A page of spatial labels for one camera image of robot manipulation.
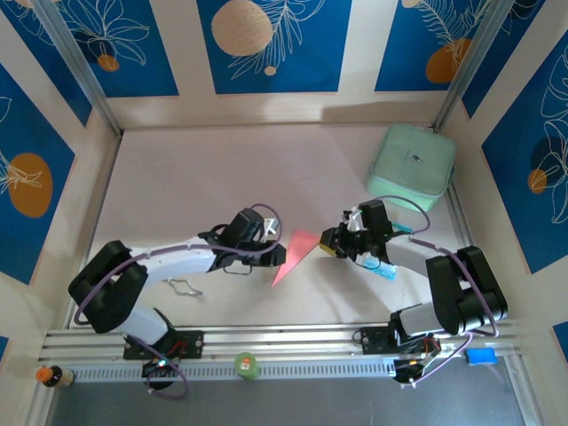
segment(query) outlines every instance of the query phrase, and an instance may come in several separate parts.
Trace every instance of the pink triangular block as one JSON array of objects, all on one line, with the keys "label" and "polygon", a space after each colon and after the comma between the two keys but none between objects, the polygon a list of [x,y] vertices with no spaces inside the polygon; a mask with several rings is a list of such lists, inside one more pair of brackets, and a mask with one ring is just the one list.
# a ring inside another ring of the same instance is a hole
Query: pink triangular block
[{"label": "pink triangular block", "polygon": [[287,248],[286,263],[278,270],[272,286],[274,287],[278,284],[278,281],[286,276],[288,272],[292,271],[292,269],[294,269],[294,267],[299,264],[300,261],[306,257],[319,242],[320,237],[317,235],[313,235],[302,229],[294,230]]}]

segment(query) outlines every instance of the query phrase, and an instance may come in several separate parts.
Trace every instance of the white table surface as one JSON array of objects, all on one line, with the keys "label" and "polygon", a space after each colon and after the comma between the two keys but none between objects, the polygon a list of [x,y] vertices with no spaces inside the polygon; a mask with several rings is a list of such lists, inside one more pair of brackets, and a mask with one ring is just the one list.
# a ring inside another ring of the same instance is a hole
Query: white table surface
[{"label": "white table surface", "polygon": [[[265,202],[281,214],[286,246],[294,229],[320,235],[344,209],[373,198],[363,186],[386,130],[380,125],[279,125],[126,131],[91,256],[108,241],[156,246],[183,241]],[[418,229],[420,214],[388,203],[390,220]],[[424,239],[455,249],[444,199]],[[386,321],[430,300],[425,278],[398,269],[394,281],[318,248],[271,288],[277,268],[249,276],[187,276],[205,292],[178,296],[166,283],[140,300],[177,326]]]}]

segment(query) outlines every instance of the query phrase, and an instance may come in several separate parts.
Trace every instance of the brown bottle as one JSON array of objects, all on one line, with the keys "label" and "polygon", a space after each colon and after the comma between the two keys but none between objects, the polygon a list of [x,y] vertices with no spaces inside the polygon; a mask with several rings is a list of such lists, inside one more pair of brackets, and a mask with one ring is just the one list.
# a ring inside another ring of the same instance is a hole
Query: brown bottle
[{"label": "brown bottle", "polygon": [[67,388],[75,379],[75,375],[63,367],[41,367],[35,373],[35,379],[48,388]]}]

